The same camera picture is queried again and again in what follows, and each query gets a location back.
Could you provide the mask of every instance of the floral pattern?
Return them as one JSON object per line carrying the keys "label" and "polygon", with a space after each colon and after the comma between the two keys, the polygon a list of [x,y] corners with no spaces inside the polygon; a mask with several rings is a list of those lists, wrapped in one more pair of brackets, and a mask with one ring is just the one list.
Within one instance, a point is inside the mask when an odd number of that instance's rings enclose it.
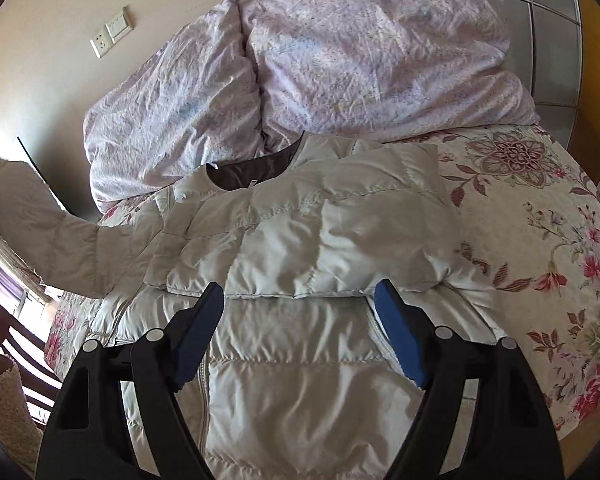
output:
{"label": "floral pattern", "polygon": [[502,291],[558,436],[600,405],[600,192],[538,126],[431,132],[464,229],[459,252]]}
{"label": "floral pattern", "polygon": [[[133,196],[117,203],[102,216],[100,225],[112,227],[130,224],[136,213],[140,211],[142,204],[153,195],[154,193]],[[70,292],[62,295],[45,345],[46,364],[61,379],[69,371],[77,354],[78,349],[74,348],[74,343],[82,340],[78,334],[90,331],[88,323],[90,313],[97,312],[101,303],[102,300],[83,298]]]}

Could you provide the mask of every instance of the pillowcase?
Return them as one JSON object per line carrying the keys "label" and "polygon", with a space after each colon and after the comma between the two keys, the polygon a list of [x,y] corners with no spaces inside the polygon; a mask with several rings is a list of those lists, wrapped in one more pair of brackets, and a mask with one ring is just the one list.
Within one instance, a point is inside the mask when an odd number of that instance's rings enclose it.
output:
{"label": "pillowcase", "polygon": [[254,0],[243,9],[267,147],[302,131],[380,142],[480,124],[533,124],[501,65],[502,0]]}
{"label": "pillowcase", "polygon": [[207,162],[263,153],[260,96],[238,0],[185,26],[84,120],[100,211],[161,189]]}

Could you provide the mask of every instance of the power outlet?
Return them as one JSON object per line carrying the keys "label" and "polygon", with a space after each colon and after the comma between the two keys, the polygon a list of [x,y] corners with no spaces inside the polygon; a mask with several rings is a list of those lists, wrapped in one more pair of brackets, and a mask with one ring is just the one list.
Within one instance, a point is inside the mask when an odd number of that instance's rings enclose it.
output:
{"label": "power outlet", "polygon": [[98,58],[104,56],[113,46],[113,40],[107,30],[107,27],[102,27],[98,32],[95,33],[94,37],[91,38],[91,46],[93,51],[96,53]]}

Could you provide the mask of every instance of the puffer jacket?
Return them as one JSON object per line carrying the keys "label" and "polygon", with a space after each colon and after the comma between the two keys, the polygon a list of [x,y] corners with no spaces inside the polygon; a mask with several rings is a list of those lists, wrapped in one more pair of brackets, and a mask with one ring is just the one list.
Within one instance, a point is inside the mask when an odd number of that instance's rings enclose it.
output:
{"label": "puffer jacket", "polygon": [[[46,283],[104,298],[85,338],[134,341],[222,286],[224,315],[177,395],[219,479],[386,473],[422,394],[375,316],[376,283],[391,279],[464,338],[504,335],[496,291],[458,254],[457,232],[426,144],[305,135],[276,178],[226,191],[202,166],[118,228],[60,211],[26,164],[0,161],[0,234]],[[474,394],[445,468],[459,463]],[[157,472],[132,384],[123,397],[139,463]]]}

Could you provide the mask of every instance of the purple curtain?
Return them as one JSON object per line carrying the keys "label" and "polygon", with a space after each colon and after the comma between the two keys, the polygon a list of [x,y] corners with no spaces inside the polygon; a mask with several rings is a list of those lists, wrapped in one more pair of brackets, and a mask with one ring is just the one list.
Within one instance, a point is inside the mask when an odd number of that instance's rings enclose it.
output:
{"label": "purple curtain", "polygon": [[11,296],[16,302],[19,302],[24,289],[0,267],[0,291],[6,296]]}

